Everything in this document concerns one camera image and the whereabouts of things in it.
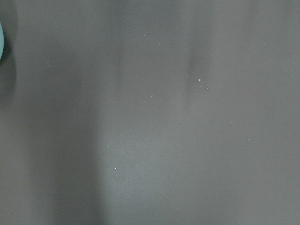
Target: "light blue round object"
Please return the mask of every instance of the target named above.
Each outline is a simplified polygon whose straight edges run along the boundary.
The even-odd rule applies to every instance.
[[[0,59],[3,53],[3,46],[4,46],[3,29],[0,23]]]

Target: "gray tabletop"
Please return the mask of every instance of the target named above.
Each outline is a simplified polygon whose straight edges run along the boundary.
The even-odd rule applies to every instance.
[[[3,0],[0,224],[300,224],[295,0]]]

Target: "teal object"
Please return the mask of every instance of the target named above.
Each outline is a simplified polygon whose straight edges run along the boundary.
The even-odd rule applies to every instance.
[[[3,37],[3,29],[0,22],[0,59],[3,53],[3,46],[4,46],[4,37]]]

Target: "curved edge of teal object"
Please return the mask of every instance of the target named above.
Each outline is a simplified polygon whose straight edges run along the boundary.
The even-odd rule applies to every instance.
[[[3,29],[0,22],[0,59],[3,53],[3,46],[4,46],[4,36],[3,36]]]

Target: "gray surface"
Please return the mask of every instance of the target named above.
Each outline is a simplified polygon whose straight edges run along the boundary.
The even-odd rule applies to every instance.
[[[300,224],[298,1],[4,0],[0,20],[0,224]]]

